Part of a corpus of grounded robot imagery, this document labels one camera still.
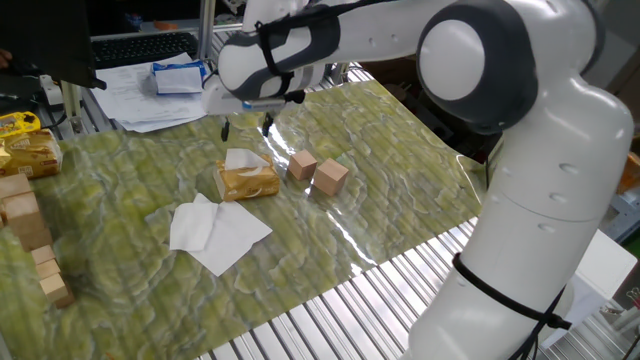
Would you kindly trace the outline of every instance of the table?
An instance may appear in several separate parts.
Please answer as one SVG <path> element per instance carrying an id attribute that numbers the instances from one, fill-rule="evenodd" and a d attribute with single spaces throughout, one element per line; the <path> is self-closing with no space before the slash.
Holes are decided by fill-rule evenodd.
<path id="1" fill-rule="evenodd" d="M 309 94 L 268 139 L 261 114 L 152 134 L 60 143 L 58 176 L 32 182 L 77 302 L 57 310 L 31 256 L 0 231 L 0 332 L 16 359 L 193 359 L 480 211 L 483 169 L 450 150 L 375 81 Z M 231 147 L 272 156 L 277 196 L 242 202 L 273 234 L 223 276 L 168 249 L 174 209 L 219 202 Z M 286 174 L 307 149 L 350 169 L 330 198 Z"/>

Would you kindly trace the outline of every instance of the monitor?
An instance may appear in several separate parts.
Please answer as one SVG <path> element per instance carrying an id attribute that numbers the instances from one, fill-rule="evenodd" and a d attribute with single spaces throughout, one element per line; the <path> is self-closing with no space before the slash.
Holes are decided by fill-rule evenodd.
<path id="1" fill-rule="evenodd" d="M 0 1 L 0 48 L 55 79 L 106 89 L 96 78 L 84 0 Z"/>

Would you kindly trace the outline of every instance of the paper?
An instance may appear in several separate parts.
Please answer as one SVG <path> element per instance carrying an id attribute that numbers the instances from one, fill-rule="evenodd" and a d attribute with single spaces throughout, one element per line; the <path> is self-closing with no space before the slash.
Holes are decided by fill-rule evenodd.
<path id="1" fill-rule="evenodd" d="M 156 131 L 160 129 L 167 129 L 170 127 L 186 124 L 188 122 L 198 120 L 201 117 L 193 117 L 186 119 L 176 119 L 176 120 L 160 120 L 160 121 L 141 121 L 137 123 L 129 123 L 123 120 L 118 121 L 120 125 L 127 131 L 135 131 L 138 133 L 147 133 L 151 131 Z"/>
<path id="2" fill-rule="evenodd" d="M 225 159 L 225 170 L 236 170 L 245 168 L 258 168 L 269 166 L 269 163 L 247 149 L 229 149 Z"/>
<path id="3" fill-rule="evenodd" d="M 213 229 L 218 204 L 193 203 L 178 206 L 169 233 L 169 249 L 200 251 Z"/>
<path id="4" fill-rule="evenodd" d="M 201 194 L 194 200 L 194 204 L 207 203 L 211 202 Z M 218 206 L 205 248 L 202 251 L 190 251 L 189 254 L 213 274 L 220 276 L 271 231 L 242 205 L 223 202 Z"/>
<path id="5" fill-rule="evenodd" d="M 191 61 L 184 53 L 157 63 L 185 64 Z M 105 115 L 121 122 L 123 127 L 126 123 L 129 128 L 136 128 L 133 124 L 153 122 L 150 128 L 154 130 L 160 128 L 161 121 L 175 126 L 178 119 L 187 122 L 205 116 L 200 94 L 157 95 L 155 81 L 149 71 L 151 64 L 97 71 L 98 78 L 106 81 L 108 87 L 107 90 L 91 91 Z"/>

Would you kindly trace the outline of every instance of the tissue box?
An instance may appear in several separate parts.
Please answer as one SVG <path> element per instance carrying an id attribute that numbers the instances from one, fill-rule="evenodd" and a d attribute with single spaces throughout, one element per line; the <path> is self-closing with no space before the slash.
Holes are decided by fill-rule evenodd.
<path id="1" fill-rule="evenodd" d="M 158 94 L 193 94 L 202 92 L 202 79 L 207 71 L 200 60 L 188 64 L 153 63 L 151 74 Z"/>
<path id="2" fill-rule="evenodd" d="M 216 161 L 217 169 L 214 169 L 213 177 L 223 201 L 275 195 L 280 191 L 280 178 L 271 157 L 260 157 L 269 163 L 268 167 L 226 170 L 224 160 Z"/>

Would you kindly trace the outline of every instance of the wooden block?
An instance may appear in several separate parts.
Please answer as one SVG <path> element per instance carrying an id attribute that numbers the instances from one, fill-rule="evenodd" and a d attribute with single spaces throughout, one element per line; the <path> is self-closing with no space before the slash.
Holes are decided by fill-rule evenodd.
<path id="1" fill-rule="evenodd" d="M 15 235 L 32 233 L 44 229 L 44 220 L 36 195 L 32 192 L 2 200 L 7 212 L 7 225 Z"/>
<path id="2" fill-rule="evenodd" d="M 318 162 L 307 150 L 295 153 L 289 159 L 289 171 L 298 180 L 311 179 Z"/>
<path id="3" fill-rule="evenodd" d="M 62 299 L 56 301 L 54 304 L 56 305 L 57 309 L 64 309 L 67 306 L 73 304 L 74 302 L 76 302 L 76 298 L 75 296 L 73 296 L 73 292 L 71 292 L 71 287 L 69 287 L 69 283 L 67 283 L 66 281 L 64 282 L 65 287 L 67 288 L 67 296 L 63 297 Z"/>
<path id="4" fill-rule="evenodd" d="M 329 159 L 318 167 L 318 171 L 313 177 L 313 186 L 327 195 L 333 196 L 342 189 L 348 174 L 349 169 L 337 161 Z"/>
<path id="5" fill-rule="evenodd" d="M 53 238 L 49 229 L 44 228 L 28 234 L 18 235 L 22 250 L 30 252 L 43 246 L 53 245 Z"/>
<path id="6" fill-rule="evenodd" d="M 2 218 L 2 221 L 0 222 L 4 227 L 4 224 L 7 223 L 7 212 L 4 210 L 4 204 L 2 203 L 2 200 L 0 200 L 0 218 Z"/>
<path id="7" fill-rule="evenodd" d="M 28 192 L 31 192 L 31 186 L 29 186 L 29 180 L 25 174 L 0 179 L 0 200 Z"/>
<path id="8" fill-rule="evenodd" d="M 45 296 L 49 299 L 50 302 L 56 302 L 60 299 L 64 299 L 69 295 L 67 291 L 67 286 L 64 284 L 62 280 L 62 276 L 60 274 L 54 274 L 49 276 L 44 280 L 40 280 L 40 286 L 42 287 L 42 291 L 44 291 Z"/>
<path id="9" fill-rule="evenodd" d="M 51 259 L 49 261 L 43 262 L 42 264 L 36 265 L 36 271 L 40 276 L 40 280 L 44 280 L 55 274 L 60 274 L 61 272 L 56 259 Z"/>
<path id="10" fill-rule="evenodd" d="M 33 261 L 36 263 L 36 266 L 56 258 L 56 254 L 53 253 L 51 245 L 45 245 L 39 249 L 33 250 L 31 252 L 31 256 L 33 256 Z"/>

